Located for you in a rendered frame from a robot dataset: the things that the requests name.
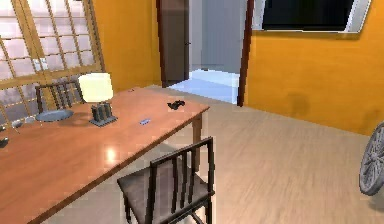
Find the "dark slatted chair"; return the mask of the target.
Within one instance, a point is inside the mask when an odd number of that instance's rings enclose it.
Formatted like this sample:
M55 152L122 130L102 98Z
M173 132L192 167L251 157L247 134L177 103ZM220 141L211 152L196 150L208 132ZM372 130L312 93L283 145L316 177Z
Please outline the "dark slatted chair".
M196 170L202 146L208 149L207 181ZM119 178L127 223L135 217L137 224L176 224L191 216L196 224L213 224L214 171L213 138L207 137Z
M74 103L85 103L80 85L75 80L39 85L35 87L37 97L36 101L39 113L44 111L44 95L42 95L42 91L44 89L49 90L57 110L71 108Z

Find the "dark brown room door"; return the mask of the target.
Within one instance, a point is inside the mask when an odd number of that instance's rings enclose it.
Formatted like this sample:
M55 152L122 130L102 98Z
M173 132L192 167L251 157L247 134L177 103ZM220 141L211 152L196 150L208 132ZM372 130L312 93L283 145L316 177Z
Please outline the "dark brown room door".
M189 0L156 0L162 87L189 78Z

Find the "white shade table lamp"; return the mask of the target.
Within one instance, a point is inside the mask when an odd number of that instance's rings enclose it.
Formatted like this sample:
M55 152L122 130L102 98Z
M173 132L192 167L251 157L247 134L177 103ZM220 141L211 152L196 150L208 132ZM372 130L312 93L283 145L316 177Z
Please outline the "white shade table lamp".
M92 119L90 123L102 127L117 120L112 113L110 100L113 88L109 73L89 73L78 78L82 98L91 103Z

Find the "brown wooden table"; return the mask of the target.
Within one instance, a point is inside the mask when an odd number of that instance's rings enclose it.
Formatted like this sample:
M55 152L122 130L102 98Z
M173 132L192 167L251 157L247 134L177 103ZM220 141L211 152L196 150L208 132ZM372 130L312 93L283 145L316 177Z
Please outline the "brown wooden table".
M89 122L89 107L52 123L7 130L0 149L0 224L40 224L141 155L184 128L201 132L205 104L187 100L177 110L175 96L146 88L117 93L111 100L117 117L104 127ZM151 119L146 125L140 121Z

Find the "grey blue plate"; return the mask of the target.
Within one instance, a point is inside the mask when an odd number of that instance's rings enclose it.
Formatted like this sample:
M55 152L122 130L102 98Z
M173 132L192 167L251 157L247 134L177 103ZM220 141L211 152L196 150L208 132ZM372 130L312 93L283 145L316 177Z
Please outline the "grey blue plate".
M69 117L71 117L74 114L73 111L62 109L62 110L50 110L50 111L43 111L42 113L38 114L35 119L37 121L42 122L55 122L55 121L61 121L65 120Z

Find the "white framed black television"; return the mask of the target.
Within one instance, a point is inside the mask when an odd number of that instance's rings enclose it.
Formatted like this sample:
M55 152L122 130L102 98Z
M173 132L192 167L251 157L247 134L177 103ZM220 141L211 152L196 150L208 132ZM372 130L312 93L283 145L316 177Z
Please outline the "white framed black television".
M372 0L254 0L252 30L360 33Z

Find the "wooden lattice window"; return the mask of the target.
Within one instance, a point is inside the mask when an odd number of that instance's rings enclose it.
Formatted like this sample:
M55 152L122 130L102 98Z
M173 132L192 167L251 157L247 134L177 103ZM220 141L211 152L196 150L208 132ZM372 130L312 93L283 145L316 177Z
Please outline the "wooden lattice window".
M36 86L103 70L92 0L0 0L0 125L38 114Z

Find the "grey spoked wheel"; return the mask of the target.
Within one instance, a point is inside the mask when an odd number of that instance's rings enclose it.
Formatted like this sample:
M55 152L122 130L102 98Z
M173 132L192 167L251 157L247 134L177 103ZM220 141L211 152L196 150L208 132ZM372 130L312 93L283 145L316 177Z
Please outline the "grey spoked wheel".
M384 122L373 131L360 166L360 191L368 196L375 195L384 185Z

